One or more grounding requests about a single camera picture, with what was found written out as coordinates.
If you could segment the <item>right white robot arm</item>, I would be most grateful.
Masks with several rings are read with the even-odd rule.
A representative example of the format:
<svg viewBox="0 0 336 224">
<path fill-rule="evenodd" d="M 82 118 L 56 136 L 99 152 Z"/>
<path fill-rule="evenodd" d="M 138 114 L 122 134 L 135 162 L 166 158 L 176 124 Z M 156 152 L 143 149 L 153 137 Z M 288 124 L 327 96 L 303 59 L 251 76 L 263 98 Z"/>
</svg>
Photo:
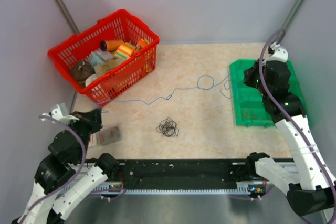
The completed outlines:
<svg viewBox="0 0 336 224">
<path fill-rule="evenodd" d="M 265 111 L 286 139 L 297 174 L 292 174 L 265 153 L 247 157 L 245 174 L 263 177 L 281 190 L 298 216 L 335 208 L 335 176 L 325 164 L 311 135 L 300 98 L 290 92 L 291 73 L 281 61 L 255 61 L 244 71 L 244 84 L 257 89 Z"/>
</svg>

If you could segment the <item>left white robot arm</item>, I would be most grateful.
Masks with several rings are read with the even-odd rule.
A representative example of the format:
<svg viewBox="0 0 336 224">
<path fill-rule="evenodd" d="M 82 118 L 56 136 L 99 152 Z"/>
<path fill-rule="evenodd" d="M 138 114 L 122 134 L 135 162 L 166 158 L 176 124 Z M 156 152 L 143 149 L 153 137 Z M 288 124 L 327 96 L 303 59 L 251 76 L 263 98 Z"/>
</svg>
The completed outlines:
<svg viewBox="0 0 336 224">
<path fill-rule="evenodd" d="M 49 144 L 47 155 L 34 176 L 33 190 L 23 214 L 13 223 L 64 223 L 72 211 L 101 183 L 120 175 L 120 163 L 109 153 L 94 160 L 94 165 L 65 194 L 58 197 L 83 169 L 92 134 L 102 129 L 102 109 L 68 112 L 58 104 L 39 115 L 63 127 Z"/>
</svg>

